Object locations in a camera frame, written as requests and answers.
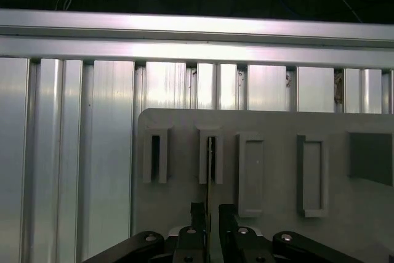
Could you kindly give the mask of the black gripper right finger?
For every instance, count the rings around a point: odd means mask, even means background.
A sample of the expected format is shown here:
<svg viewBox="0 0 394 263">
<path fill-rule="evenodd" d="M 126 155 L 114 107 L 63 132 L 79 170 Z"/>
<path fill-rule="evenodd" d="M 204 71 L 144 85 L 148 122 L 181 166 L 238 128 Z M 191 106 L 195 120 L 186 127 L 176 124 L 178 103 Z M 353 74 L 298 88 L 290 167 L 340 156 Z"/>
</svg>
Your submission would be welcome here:
<svg viewBox="0 0 394 263">
<path fill-rule="evenodd" d="M 224 262 L 359 262 L 295 232 L 276 233 L 271 240 L 240 226 L 234 204 L 219 205 L 219 237 Z"/>
</svg>

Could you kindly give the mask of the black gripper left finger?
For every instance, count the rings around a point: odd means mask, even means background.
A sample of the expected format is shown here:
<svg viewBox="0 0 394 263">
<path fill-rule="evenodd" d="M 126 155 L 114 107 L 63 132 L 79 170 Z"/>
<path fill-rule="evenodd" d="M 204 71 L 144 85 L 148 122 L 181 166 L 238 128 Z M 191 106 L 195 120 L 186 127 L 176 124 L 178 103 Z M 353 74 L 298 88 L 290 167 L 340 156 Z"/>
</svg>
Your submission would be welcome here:
<svg viewBox="0 0 394 263">
<path fill-rule="evenodd" d="M 191 224 L 164 238 L 143 231 L 86 259 L 86 262 L 206 262 L 206 211 L 204 203 L 190 205 Z"/>
</svg>

